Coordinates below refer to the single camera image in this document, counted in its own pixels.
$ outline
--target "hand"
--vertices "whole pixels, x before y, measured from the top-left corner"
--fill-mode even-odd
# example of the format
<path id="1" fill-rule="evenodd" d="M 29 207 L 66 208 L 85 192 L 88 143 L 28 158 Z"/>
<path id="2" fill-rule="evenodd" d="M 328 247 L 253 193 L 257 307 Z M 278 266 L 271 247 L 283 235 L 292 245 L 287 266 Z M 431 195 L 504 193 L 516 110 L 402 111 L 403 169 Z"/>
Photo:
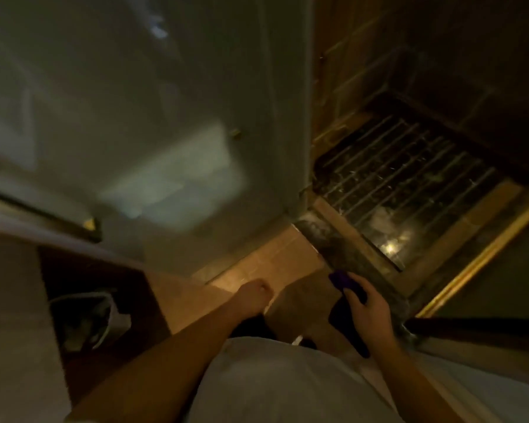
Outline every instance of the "hand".
<path id="1" fill-rule="evenodd" d="M 264 279 L 255 279 L 241 285 L 234 296 L 229 299 L 227 306 L 241 320 L 245 320 L 262 313 L 273 296 L 274 291 Z"/>
<path id="2" fill-rule="evenodd" d="M 372 352 L 395 346 L 396 339 L 392 329 L 390 306 L 364 277 L 354 273 L 349 273 L 349 276 L 360 284 L 367 293 L 367 303 L 364 305 L 353 291 L 344 290 L 351 306 L 356 331 Z"/>

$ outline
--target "t-shirt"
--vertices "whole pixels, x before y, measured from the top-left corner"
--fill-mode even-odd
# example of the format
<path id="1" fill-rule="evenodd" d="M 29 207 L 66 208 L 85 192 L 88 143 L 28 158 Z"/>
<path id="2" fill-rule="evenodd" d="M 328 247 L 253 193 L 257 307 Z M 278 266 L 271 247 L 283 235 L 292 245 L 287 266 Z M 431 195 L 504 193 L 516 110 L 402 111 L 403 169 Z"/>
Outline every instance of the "t-shirt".
<path id="1" fill-rule="evenodd" d="M 226 341 L 204 374 L 185 421 L 402 422 L 338 358 L 255 337 Z"/>

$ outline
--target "person's left arm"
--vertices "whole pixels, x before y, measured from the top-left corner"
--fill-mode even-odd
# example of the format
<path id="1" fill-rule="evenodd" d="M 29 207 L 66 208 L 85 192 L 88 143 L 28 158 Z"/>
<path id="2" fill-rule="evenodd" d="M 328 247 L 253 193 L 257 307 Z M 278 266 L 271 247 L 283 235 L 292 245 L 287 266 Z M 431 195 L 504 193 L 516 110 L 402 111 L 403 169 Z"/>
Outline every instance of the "person's left arm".
<path id="1" fill-rule="evenodd" d="M 108 377 L 66 421 L 174 422 L 233 329 L 261 313 L 272 296 L 264 280 L 243 285 L 225 304 Z"/>

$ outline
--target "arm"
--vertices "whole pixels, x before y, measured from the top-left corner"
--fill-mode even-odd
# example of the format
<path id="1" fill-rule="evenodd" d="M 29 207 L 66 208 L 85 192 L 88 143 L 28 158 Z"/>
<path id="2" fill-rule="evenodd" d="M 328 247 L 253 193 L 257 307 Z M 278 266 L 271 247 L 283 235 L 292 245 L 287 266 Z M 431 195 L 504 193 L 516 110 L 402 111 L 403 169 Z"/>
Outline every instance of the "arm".
<path id="1" fill-rule="evenodd" d="M 398 345 L 386 300 L 365 278 L 349 275 L 368 296 L 366 305 L 363 305 L 354 292 L 345 290 L 354 325 L 380 367 L 402 419 L 407 423 L 462 423 Z"/>
<path id="2" fill-rule="evenodd" d="M 243 285 L 227 303 L 99 384 L 73 409 L 67 421 L 175 421 L 233 329 L 242 320 L 261 313 L 272 296 L 272 289 L 263 280 Z"/>

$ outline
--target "forearm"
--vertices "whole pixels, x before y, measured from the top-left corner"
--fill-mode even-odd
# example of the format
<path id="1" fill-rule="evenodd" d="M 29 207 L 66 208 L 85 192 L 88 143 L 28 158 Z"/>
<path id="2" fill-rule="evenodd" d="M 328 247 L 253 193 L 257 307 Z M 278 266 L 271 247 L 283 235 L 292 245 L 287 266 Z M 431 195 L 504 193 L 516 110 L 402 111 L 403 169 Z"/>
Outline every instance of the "forearm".
<path id="1" fill-rule="evenodd" d="M 68 421 L 169 423 L 243 319 L 218 307 L 113 374 L 83 399 Z"/>
<path id="2" fill-rule="evenodd" d="M 396 341 L 371 351 L 404 421 L 462 423 Z"/>

